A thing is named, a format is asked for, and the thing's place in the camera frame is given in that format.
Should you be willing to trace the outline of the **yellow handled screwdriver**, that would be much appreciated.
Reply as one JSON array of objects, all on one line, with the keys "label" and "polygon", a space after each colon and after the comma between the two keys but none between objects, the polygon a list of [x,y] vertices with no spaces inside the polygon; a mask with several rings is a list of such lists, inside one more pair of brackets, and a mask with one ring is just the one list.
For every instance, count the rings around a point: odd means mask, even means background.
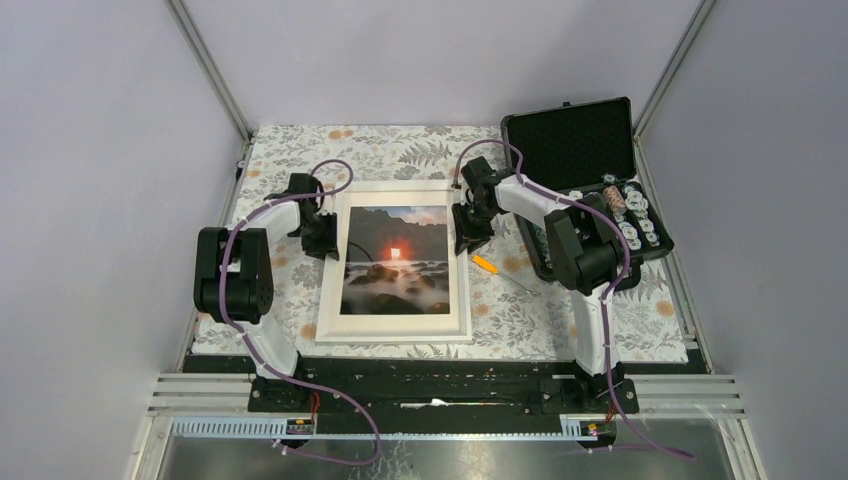
[{"label": "yellow handled screwdriver", "polygon": [[508,276],[501,269],[499,269],[498,267],[496,267],[494,264],[490,263],[489,261],[485,260],[484,258],[482,258],[478,255],[473,255],[472,256],[472,262],[475,265],[477,265],[478,267],[480,267],[481,269],[483,269],[484,271],[490,273],[491,275],[500,277],[501,279],[505,280],[506,282],[508,282],[509,284],[514,286],[517,290],[519,290],[519,291],[521,291],[521,292],[523,292],[527,295],[530,295],[530,296],[537,296],[538,295],[537,292],[535,292],[534,290],[524,286],[523,284],[519,283],[517,280],[513,279],[512,277]]}]

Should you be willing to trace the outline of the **sunset landscape photo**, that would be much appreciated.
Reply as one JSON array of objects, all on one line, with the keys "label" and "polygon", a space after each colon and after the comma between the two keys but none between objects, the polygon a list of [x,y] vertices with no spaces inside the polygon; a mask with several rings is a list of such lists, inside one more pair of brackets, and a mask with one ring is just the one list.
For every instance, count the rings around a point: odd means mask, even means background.
[{"label": "sunset landscape photo", "polygon": [[445,205],[354,206],[347,240],[342,315],[451,313]]}]

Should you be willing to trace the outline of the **white picture frame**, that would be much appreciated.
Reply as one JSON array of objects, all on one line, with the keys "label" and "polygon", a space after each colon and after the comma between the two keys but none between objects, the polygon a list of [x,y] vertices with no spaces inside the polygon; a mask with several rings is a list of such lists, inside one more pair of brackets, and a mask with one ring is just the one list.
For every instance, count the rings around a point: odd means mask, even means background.
[{"label": "white picture frame", "polygon": [[[323,344],[468,343],[472,337],[469,260],[456,255],[451,212],[460,195],[445,181],[361,181],[334,197],[339,260],[324,262],[315,339]],[[348,243],[349,211],[354,206],[445,205],[450,260],[451,313],[448,315],[342,315],[340,300]]]}]

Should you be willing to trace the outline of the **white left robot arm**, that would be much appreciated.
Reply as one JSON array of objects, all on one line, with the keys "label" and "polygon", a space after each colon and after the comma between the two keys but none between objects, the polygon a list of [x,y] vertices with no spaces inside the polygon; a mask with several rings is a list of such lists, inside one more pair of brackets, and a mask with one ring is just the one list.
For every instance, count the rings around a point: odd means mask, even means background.
[{"label": "white left robot arm", "polygon": [[307,404],[311,387],[295,374],[298,349],[270,316],[275,299],[271,248],[285,237],[298,238],[306,256],[337,260],[337,215],[322,211],[327,194],[314,175],[295,173],[286,190],[266,197],[246,218],[230,226],[205,227],[197,237],[196,309],[236,332],[256,374],[276,379],[272,398],[288,411]]}]

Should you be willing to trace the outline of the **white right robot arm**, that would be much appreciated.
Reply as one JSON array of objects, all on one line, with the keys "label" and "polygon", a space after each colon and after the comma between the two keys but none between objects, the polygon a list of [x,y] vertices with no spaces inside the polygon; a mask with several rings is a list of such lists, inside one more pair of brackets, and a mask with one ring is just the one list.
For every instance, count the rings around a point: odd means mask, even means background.
[{"label": "white right robot arm", "polygon": [[470,194],[452,205],[456,255],[472,253],[494,235],[492,221],[513,213],[541,227],[556,281],[569,291],[578,341],[575,361],[583,378],[573,386],[575,402],[597,412],[621,382],[610,321],[610,299],[628,275],[630,250],[598,196],[573,200],[511,169],[494,170],[483,157],[459,171],[456,189]]}]

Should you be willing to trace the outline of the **black poker chip case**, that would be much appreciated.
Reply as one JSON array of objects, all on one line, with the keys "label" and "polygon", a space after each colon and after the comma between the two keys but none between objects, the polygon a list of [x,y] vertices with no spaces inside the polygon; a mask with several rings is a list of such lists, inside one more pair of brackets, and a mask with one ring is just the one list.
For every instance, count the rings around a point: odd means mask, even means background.
[{"label": "black poker chip case", "polygon": [[631,273],[619,291],[646,287],[648,263],[674,248],[668,229],[637,180],[631,101],[627,97],[511,114],[502,139],[524,155],[522,174],[561,194],[601,194],[614,186],[623,205],[611,210],[628,239]]}]

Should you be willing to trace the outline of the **brown poker chip stack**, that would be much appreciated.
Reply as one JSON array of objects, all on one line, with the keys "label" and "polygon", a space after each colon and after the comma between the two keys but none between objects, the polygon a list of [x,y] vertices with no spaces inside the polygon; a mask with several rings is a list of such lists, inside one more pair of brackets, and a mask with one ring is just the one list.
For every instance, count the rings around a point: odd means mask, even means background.
[{"label": "brown poker chip stack", "polygon": [[610,185],[604,188],[602,190],[602,196],[613,214],[623,215],[628,210],[626,200],[616,186]]}]

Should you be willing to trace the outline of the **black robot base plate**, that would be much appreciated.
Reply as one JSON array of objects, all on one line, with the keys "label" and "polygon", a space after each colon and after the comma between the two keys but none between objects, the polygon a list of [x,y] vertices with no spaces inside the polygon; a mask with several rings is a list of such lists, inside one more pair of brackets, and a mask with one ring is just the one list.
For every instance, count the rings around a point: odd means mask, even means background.
[{"label": "black robot base plate", "polygon": [[513,424],[560,414],[604,417],[612,408],[605,379],[587,382],[573,362],[305,358],[296,377],[319,391],[262,378],[245,356],[190,356],[186,370],[240,375],[250,413],[329,415],[370,427],[369,414],[380,433],[397,423]]}]

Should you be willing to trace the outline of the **aluminium front rail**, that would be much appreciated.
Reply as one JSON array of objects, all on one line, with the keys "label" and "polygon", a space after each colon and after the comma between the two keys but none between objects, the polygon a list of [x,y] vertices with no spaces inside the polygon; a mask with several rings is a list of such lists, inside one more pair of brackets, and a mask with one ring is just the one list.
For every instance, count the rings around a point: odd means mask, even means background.
[{"label": "aluminium front rail", "polygon": [[566,402],[569,375],[544,376],[511,399],[491,376],[467,376],[460,386],[483,388],[480,398],[378,397],[354,406],[334,394],[301,399],[291,385],[262,387],[241,374],[163,374],[148,415],[167,417],[174,434],[215,438],[286,440],[495,439],[596,442],[629,418],[707,420],[717,425],[747,413],[736,382],[727,375],[634,375],[618,395],[622,410],[607,405],[580,411]]}]

